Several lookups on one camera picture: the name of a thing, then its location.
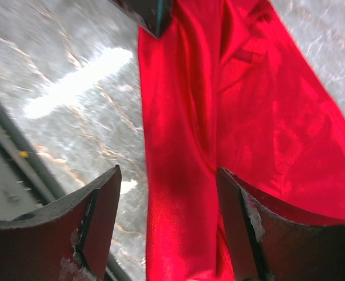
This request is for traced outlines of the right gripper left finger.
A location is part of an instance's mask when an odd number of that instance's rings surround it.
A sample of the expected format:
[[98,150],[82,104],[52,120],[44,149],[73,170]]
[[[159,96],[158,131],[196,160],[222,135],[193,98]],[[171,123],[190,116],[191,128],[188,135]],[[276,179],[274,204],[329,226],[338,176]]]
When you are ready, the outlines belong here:
[[121,181],[115,166],[63,198],[0,221],[0,280],[103,280]]

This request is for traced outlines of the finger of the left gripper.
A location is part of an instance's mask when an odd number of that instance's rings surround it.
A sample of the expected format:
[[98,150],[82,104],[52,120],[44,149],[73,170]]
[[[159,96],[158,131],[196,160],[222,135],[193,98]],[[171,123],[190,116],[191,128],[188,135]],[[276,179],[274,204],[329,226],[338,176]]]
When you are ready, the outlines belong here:
[[170,24],[172,0],[110,0],[110,2],[155,38],[160,38]]

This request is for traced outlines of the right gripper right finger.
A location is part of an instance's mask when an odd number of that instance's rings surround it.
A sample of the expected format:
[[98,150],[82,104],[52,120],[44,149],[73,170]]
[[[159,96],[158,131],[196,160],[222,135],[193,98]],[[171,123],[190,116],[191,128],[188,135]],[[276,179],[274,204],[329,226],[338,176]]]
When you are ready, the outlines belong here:
[[225,168],[216,183],[236,280],[345,280],[345,220],[288,204]]

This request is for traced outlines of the red cloth napkin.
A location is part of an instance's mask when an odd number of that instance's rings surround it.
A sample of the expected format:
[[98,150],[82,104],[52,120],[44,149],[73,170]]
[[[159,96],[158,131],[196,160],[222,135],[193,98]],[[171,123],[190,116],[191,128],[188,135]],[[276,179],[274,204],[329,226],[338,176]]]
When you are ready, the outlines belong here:
[[138,53],[147,280],[233,280],[218,167],[345,219],[345,118],[270,2],[177,1]]

